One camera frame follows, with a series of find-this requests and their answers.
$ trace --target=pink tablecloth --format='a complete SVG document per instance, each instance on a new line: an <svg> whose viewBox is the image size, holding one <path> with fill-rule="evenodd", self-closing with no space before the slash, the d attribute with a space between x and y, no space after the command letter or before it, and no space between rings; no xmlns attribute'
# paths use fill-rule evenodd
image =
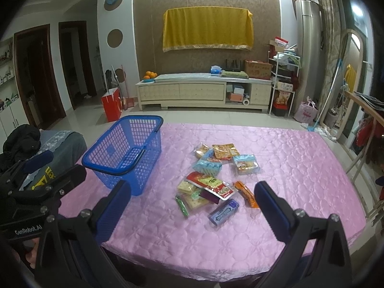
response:
<svg viewBox="0 0 384 288"><path fill-rule="evenodd" d="M253 191L265 180L293 209L311 216L338 213L349 244L365 227L365 217L353 186L325 141L316 133L257 127L164 124L162 154L141 196L125 209L108 250L149 268L197 280L224 282L268 271L283 244L276 241L259 209L245 206L220 228L207 218L209 205L184 219L174 197L179 182L192 171L191 154L199 142L234 143L240 153L255 154L262 168L257 175L235 176L223 166L218 178L242 180ZM93 208L109 190L88 170L84 183L62 198L60 213L76 216Z"/></svg>

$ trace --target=patterned wallpaper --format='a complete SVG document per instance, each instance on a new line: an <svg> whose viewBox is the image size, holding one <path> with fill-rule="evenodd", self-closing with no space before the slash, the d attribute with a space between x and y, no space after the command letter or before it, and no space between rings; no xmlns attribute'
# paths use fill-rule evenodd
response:
<svg viewBox="0 0 384 288"><path fill-rule="evenodd" d="M253 14L255 42L251 51L228 49L188 49L164 53L163 14L167 9L186 6L232 6ZM158 74L209 72L225 59L266 60L268 42L280 35L279 0L133 0L136 52L140 76L147 70Z"/></svg>

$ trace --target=cabinet drawer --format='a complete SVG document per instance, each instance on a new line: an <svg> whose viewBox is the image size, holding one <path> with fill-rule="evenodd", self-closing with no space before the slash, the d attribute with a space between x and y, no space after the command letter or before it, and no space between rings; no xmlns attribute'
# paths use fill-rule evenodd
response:
<svg viewBox="0 0 384 288"><path fill-rule="evenodd" d="M268 105L272 87L270 84L252 84L251 104Z"/></svg>
<svg viewBox="0 0 384 288"><path fill-rule="evenodd" d="M180 99L224 100L224 84L180 84Z"/></svg>
<svg viewBox="0 0 384 288"><path fill-rule="evenodd" d="M163 101L180 99L178 84L144 85L139 87L142 101Z"/></svg>

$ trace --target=mop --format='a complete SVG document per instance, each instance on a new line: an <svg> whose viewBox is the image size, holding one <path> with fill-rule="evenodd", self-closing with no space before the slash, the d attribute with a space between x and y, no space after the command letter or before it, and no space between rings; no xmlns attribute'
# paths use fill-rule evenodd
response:
<svg viewBox="0 0 384 288"><path fill-rule="evenodd" d="M335 75L333 76L333 82L332 82L332 85L331 85L331 89L330 89L330 92L328 93L328 96L327 96L327 99L325 100L325 104L324 104L324 107L323 109L321 110L320 112L320 115L318 117L318 119L316 120L314 126L308 126L307 130L310 131L310 132L314 132L314 130L316 129L317 125L319 124L319 121L320 121L320 118L321 116L323 115L323 112L325 110L325 107L327 107L327 104L328 104L328 100L331 96L331 93L332 93L332 90L333 90L333 87L335 86L335 82L336 82L336 77L337 77L337 74L339 73L339 69L342 65L342 59L339 58L338 61L337 61L337 67L336 67L336 72L335 72Z"/></svg>

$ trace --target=red gift bag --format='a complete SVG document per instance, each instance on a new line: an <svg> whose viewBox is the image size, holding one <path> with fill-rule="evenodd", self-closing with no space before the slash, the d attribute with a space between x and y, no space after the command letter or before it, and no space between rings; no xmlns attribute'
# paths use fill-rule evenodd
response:
<svg viewBox="0 0 384 288"><path fill-rule="evenodd" d="M101 97L101 102L104 106L108 122L120 119L121 101L119 88L109 89L108 92Z"/></svg>

